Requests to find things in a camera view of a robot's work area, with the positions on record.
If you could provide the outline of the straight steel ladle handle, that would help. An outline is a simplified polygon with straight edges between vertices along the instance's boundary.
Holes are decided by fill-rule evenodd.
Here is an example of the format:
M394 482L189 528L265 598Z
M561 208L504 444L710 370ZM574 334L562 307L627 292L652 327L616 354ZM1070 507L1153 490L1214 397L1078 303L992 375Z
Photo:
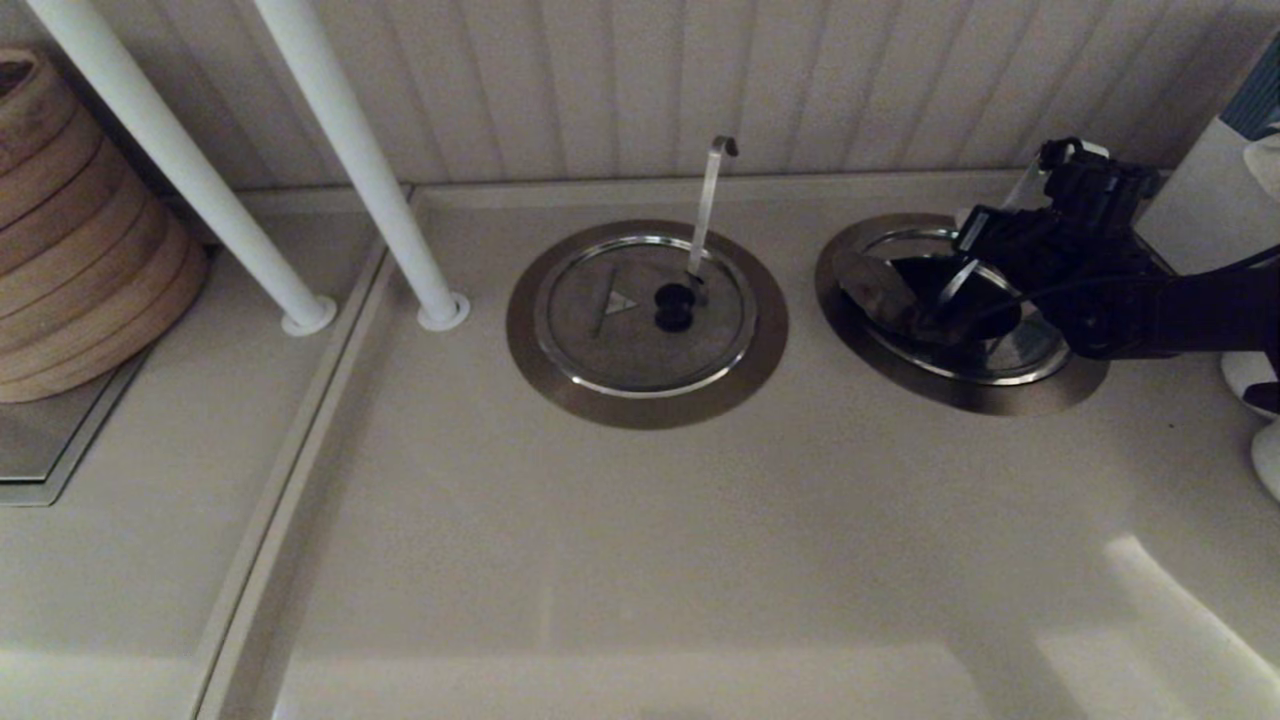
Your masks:
M1033 167L1033 161L1034 160L1032 160L1032 163L1027 167L1019 181L1010 190L1004 201L998 205L998 208L1001 208L1002 211L1014 211L1019 209L1021 205L1024 205L1025 201L1030 197L1030 193L1034 190L1037 181L1042 177L1039 172ZM977 259L975 256L964 259L965 263L957 269L957 272L952 275L952 278L947 282L947 284L941 290L934 305L936 311L942 313L948 307L948 305L954 301L955 296L961 291L968 279L974 274L975 269L980 263L980 260Z

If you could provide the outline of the hinged steel lid black knob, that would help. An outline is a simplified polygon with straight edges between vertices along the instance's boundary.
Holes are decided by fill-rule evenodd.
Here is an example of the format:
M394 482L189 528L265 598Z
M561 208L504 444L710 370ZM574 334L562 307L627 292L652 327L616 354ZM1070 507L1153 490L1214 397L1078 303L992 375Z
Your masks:
M955 234L947 220L909 220L891 222L883 229L854 225L840 240L831 261L836 286L861 311L872 338L913 366L973 386L1028 386L1064 369L1071 352L1062 334L1030 301L1018 297L1001 272L983 263L977 269L1014 295L1004 305L1021 307L1021 323L1012 332L955 346L918 343L896 333L916 296L892 261L942 256L965 263L955 252Z

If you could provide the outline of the round steel lid black knob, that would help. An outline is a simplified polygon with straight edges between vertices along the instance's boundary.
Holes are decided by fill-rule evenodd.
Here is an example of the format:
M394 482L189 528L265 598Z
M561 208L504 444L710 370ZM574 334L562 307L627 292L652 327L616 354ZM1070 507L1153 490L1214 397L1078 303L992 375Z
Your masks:
M735 261L669 234L622 233L573 250L536 283L538 346L575 384L625 398L686 395L750 348L760 304Z

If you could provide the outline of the dark soup well pot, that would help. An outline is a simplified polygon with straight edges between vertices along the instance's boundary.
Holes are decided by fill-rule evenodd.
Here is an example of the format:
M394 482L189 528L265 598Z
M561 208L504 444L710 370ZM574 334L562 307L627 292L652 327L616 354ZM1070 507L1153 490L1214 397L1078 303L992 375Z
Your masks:
M1012 292L979 269L973 270L943 307L937 307L937 299L964 266L957 259L902 258L892 265L916 296L908 319L896 331L913 342L955 346L995 340L1021 323L1021 307L1004 305L1014 299Z

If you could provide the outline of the white and teal striped box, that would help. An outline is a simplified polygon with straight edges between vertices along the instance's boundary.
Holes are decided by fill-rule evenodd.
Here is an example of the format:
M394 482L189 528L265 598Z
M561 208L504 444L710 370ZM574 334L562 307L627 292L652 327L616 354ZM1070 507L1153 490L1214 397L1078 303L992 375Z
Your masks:
M1280 31L1138 222L1181 274L1280 246Z

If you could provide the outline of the brushed steel well collar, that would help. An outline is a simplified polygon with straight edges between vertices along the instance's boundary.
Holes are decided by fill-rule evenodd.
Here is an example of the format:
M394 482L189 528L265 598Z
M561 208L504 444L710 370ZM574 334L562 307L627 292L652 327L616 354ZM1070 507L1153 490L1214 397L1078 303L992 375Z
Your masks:
M815 295L823 315L841 341L881 375L924 398L960 409L998 416L1042 415L1060 413L1089 398L1108 374L1108 363L1075 355L1068 365L1051 377L1028 386L992 387L973 386L933 375L893 356L876 342L867 319L854 304L838 291L831 261L841 238L851 227L868 224L877 229L891 222L942 222L954 224L952 218L927 213L895 213L858 222L840 231L820 251L815 266Z
M538 346L534 329L536 283L588 243L622 233L669 234L692 240L694 228L680 222L639 219L595 225L573 233L541 252L522 273L512 291L506 333L509 352L524 379L543 397L567 413L605 427L659 430L687 427L719 416L748 401L768 382L780 365L788 338L785 295L768 268L742 245L709 232L707 246L745 272L760 304L756 333L745 357L710 384L686 395L659 398L625 398L598 393L575 384Z

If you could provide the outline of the white round ceramic vessel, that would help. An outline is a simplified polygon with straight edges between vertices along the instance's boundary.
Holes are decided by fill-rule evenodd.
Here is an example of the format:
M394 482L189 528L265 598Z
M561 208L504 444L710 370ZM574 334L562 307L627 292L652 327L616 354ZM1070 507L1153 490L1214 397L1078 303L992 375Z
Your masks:
M1251 441L1251 461L1263 487L1280 502L1280 375L1261 351L1225 352L1220 369L1233 396L1268 421Z

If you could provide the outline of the white round pole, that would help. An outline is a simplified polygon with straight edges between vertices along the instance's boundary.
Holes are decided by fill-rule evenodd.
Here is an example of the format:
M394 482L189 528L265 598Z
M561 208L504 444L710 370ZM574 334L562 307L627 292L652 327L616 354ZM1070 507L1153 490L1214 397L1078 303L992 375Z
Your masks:
M419 301L417 322L445 332L468 316L451 290L410 201L308 0L252 0L305 101Z
M23 0L179 195L284 313L292 337L315 334L337 302L306 286L233 193L90 0Z

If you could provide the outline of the bamboo steamer stack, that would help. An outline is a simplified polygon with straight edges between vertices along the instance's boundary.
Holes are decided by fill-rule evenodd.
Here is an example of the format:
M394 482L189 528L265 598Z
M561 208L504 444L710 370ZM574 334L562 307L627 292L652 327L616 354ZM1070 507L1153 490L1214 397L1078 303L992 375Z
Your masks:
M0 404L120 366L180 319L207 272L52 60L0 47Z

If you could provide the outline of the metal plate corner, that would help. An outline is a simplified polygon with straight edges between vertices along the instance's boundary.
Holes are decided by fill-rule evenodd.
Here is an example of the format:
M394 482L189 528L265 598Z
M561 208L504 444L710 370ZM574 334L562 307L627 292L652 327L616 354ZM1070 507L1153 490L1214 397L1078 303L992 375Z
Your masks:
M0 404L0 509L59 501L152 351L65 393Z

